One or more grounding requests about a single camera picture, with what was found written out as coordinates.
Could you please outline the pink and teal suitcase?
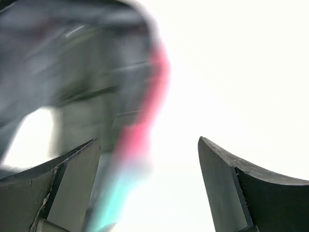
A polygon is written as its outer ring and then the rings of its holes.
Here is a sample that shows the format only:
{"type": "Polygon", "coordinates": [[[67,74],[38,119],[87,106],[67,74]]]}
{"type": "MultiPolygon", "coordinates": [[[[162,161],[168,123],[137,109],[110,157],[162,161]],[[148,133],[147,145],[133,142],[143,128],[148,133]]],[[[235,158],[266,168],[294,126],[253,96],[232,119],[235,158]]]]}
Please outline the pink and teal suitcase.
{"type": "Polygon", "coordinates": [[[147,172],[167,82],[145,11],[118,0],[0,3],[0,179],[90,140],[98,169],[81,232],[108,232],[147,172]]]}

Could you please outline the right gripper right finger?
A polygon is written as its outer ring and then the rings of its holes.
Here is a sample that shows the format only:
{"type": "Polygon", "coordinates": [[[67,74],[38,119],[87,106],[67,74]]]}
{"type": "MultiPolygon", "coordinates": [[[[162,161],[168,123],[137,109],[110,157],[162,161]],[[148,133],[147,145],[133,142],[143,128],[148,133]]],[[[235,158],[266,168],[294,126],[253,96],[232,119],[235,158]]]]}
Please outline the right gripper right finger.
{"type": "Polygon", "coordinates": [[[309,182],[264,169],[200,137],[198,156],[217,232],[307,232],[309,182]]]}

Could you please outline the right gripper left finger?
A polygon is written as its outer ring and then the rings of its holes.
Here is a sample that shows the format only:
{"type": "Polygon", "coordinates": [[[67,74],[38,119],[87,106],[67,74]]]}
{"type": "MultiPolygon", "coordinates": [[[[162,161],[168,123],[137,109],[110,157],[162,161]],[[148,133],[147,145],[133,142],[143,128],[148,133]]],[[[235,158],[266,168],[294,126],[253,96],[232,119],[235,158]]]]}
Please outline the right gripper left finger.
{"type": "Polygon", "coordinates": [[[2,232],[80,232],[98,169],[97,140],[0,181],[2,232]]]}

